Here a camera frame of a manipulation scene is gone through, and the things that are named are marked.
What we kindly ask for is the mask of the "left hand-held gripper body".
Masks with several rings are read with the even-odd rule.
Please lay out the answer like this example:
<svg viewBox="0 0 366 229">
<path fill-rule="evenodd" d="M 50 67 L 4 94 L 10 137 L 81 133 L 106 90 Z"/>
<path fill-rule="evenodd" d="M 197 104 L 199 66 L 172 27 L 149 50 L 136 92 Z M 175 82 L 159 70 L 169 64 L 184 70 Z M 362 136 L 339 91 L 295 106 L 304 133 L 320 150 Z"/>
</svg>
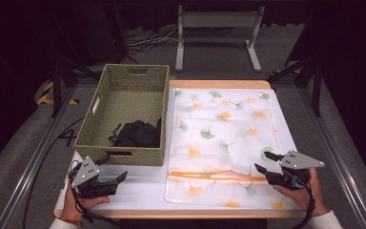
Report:
<svg viewBox="0 0 366 229">
<path fill-rule="evenodd" d="M 112 196 L 116 193 L 118 184 L 109 181 L 99 181 L 100 169 L 89 156 L 75 168 L 75 175 L 71 176 L 71 188 L 79 198 L 99 198 Z"/>
</svg>

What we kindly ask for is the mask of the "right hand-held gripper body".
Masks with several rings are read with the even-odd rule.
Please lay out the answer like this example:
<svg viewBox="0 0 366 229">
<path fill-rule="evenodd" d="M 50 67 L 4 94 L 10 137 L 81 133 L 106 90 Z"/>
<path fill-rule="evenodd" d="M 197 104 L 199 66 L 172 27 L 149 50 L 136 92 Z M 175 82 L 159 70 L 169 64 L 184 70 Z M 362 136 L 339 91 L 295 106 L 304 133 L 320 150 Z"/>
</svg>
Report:
<svg viewBox="0 0 366 229">
<path fill-rule="evenodd" d="M 267 181 L 271 185 L 281 185 L 290 190 L 302 189 L 310 181 L 310 168 L 325 166 L 323 161 L 297 151 L 289 151 L 278 162 L 282 173 L 267 172 Z"/>
</svg>

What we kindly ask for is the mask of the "black cloth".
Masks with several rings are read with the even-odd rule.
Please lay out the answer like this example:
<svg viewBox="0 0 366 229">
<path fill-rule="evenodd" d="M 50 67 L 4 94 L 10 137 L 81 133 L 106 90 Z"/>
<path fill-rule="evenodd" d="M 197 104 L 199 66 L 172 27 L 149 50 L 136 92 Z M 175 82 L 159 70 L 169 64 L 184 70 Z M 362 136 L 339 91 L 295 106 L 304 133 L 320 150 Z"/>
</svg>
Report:
<svg viewBox="0 0 366 229">
<path fill-rule="evenodd" d="M 136 120 L 124 125 L 118 124 L 109 140 L 114 147 L 158 148 L 161 137 L 161 121 L 156 125 Z"/>
</svg>

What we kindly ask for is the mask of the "white leaf-print laundry bag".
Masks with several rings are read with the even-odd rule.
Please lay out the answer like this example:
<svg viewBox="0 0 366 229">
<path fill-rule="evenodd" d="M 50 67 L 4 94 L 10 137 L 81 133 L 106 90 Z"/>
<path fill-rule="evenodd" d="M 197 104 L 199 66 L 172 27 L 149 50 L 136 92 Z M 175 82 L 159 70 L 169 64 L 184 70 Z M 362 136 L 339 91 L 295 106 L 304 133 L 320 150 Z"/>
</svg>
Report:
<svg viewBox="0 0 366 229">
<path fill-rule="evenodd" d="M 295 148 L 273 90 L 174 92 L 165 200 L 252 210 L 295 210 L 257 166 L 280 173 L 265 154 Z"/>
</svg>

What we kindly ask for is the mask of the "green woven basket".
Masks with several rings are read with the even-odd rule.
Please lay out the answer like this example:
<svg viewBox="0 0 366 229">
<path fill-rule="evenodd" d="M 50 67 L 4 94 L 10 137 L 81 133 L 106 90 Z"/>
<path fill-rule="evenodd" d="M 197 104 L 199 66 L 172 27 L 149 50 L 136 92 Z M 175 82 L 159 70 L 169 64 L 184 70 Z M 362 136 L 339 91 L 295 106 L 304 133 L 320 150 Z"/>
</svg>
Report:
<svg viewBox="0 0 366 229">
<path fill-rule="evenodd" d="M 74 143 L 82 157 L 108 156 L 111 164 L 161 166 L 166 145 L 169 96 L 167 65 L 107 64 Z M 152 146 L 115 143 L 127 124 L 154 128 Z"/>
</svg>

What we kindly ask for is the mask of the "person's left hand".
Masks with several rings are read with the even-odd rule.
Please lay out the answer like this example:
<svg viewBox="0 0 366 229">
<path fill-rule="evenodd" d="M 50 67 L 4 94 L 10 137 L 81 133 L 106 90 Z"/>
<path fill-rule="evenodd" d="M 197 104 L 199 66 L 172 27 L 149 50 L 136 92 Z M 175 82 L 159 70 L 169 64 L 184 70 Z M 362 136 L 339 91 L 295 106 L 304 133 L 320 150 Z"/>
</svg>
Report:
<svg viewBox="0 0 366 229">
<path fill-rule="evenodd" d="M 91 199 L 80 198 L 79 202 L 81 203 L 83 208 L 90 210 L 91 208 L 98 206 L 100 204 L 109 203 L 110 199 L 108 197 L 99 197 Z M 76 200 L 72 194 L 70 185 L 68 185 L 67 187 L 64 200 L 64 208 L 60 218 L 72 222 L 82 220 L 82 212 L 81 210 L 77 209 Z"/>
</svg>

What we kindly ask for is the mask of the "white table cover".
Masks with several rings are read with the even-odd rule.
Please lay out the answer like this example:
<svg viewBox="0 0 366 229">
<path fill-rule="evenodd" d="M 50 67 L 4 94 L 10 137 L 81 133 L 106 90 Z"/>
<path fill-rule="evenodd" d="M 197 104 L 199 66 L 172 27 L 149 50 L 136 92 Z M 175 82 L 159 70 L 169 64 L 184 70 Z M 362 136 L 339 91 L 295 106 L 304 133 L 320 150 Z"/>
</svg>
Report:
<svg viewBox="0 0 366 229">
<path fill-rule="evenodd" d="M 117 176 L 122 172 L 128 172 L 126 180 L 119 186 L 116 195 L 112 196 L 111 203 L 105 205 L 105 210 L 113 212 L 116 216 L 129 217 L 132 212 L 144 212 L 146 214 L 155 211 L 257 211 L 265 215 L 283 216 L 293 210 L 252 210 L 244 208 L 230 207 L 212 207 L 203 205 L 186 205 L 169 203 L 165 200 L 166 181 L 168 176 L 169 148 L 172 131 L 172 111 L 174 92 L 170 92 L 170 101 L 168 107 L 167 137 L 166 137 L 166 153 L 165 160 L 160 167 L 146 166 L 116 166 L 105 165 L 101 171 L 101 177 L 109 179 Z"/>
</svg>

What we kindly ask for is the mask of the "black metal stand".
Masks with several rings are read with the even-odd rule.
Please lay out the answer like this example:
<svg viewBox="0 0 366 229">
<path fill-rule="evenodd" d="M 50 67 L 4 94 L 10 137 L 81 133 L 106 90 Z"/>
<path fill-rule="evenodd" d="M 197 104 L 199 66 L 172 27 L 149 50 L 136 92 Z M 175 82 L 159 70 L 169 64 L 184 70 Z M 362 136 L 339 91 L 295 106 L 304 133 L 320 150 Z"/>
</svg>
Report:
<svg viewBox="0 0 366 229">
<path fill-rule="evenodd" d="M 78 79 L 74 70 L 78 70 L 85 76 L 94 80 L 99 80 L 100 75 L 95 73 L 81 64 L 78 64 L 66 57 L 57 57 L 52 63 L 52 82 L 53 82 L 53 101 L 54 108 L 52 117 L 56 117 L 62 105 L 64 104 L 62 98 L 61 84 L 65 83 L 67 87 L 74 88 L 78 84 Z"/>
<path fill-rule="evenodd" d="M 308 57 L 297 61 L 280 72 L 272 73 L 267 81 L 272 84 L 296 70 L 299 70 L 299 74 L 295 77 L 294 83 L 298 88 L 305 88 L 310 81 L 313 81 L 312 108 L 315 115 L 320 117 L 319 103 L 322 77 L 319 58 Z"/>
</svg>

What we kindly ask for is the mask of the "yellow black hazard tape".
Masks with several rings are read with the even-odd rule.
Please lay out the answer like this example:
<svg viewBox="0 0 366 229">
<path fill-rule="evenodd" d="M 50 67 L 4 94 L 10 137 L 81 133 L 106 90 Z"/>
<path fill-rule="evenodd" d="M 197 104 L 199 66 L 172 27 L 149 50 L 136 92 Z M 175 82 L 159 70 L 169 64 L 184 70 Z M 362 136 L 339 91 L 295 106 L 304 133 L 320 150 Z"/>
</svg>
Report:
<svg viewBox="0 0 366 229">
<path fill-rule="evenodd" d="M 49 93 L 52 89 L 53 89 L 53 82 L 49 81 L 45 86 L 43 92 L 41 93 L 40 97 L 38 98 L 37 103 L 53 105 L 54 100 L 49 98 Z"/>
</svg>

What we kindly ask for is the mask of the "white metal stand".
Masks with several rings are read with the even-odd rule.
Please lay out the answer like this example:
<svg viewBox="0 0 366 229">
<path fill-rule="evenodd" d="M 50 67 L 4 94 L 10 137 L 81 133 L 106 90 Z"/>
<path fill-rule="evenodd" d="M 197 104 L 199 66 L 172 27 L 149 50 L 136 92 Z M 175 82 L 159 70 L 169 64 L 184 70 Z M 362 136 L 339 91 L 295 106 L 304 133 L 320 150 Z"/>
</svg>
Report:
<svg viewBox="0 0 366 229">
<path fill-rule="evenodd" d="M 259 73 L 261 65 L 254 49 L 265 7 L 251 11 L 185 11 L 178 9 L 178 41 L 175 58 L 175 70 L 183 71 L 184 64 L 184 29 L 185 28 L 249 28 L 251 37 L 244 44 L 250 57 L 253 69 Z"/>
</svg>

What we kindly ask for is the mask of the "aluminium floor rail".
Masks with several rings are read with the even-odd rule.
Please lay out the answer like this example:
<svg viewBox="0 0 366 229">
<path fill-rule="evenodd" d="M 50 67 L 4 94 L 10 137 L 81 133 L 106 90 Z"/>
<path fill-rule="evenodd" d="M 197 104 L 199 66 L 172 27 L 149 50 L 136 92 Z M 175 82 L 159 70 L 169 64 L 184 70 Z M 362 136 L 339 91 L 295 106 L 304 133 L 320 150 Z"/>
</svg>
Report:
<svg viewBox="0 0 366 229">
<path fill-rule="evenodd" d="M 46 122 L 41 123 L 43 129 L 42 134 L 37 134 L 38 142 L 35 146 L 27 146 L 28 150 L 32 150 L 32 154 L 27 158 L 26 167 L 16 180 L 16 186 L 10 192 L 10 198 L 6 202 L 5 208 L 0 214 L 0 229 L 9 229 L 15 215 L 24 200 L 31 194 L 33 183 L 36 181 L 39 170 L 44 162 L 45 156 L 49 152 L 49 146 L 53 143 L 53 134 L 58 125 L 66 107 L 71 100 L 75 88 L 67 88 L 62 93 L 64 104 L 59 114 L 52 117 L 52 111 L 48 114 Z"/>
<path fill-rule="evenodd" d="M 308 91 L 306 89 L 298 89 L 297 91 L 303 103 L 307 106 L 309 115 L 319 132 L 320 138 L 325 147 L 325 154 L 334 168 L 336 177 L 353 209 L 356 219 L 361 228 L 366 229 L 366 203 L 356 186 L 356 182 L 350 174 L 350 171 L 343 159 L 338 155 L 335 144 L 331 140 L 330 134 L 323 120 L 315 115 L 315 111 L 312 108 L 312 98 L 309 96 Z"/>
</svg>

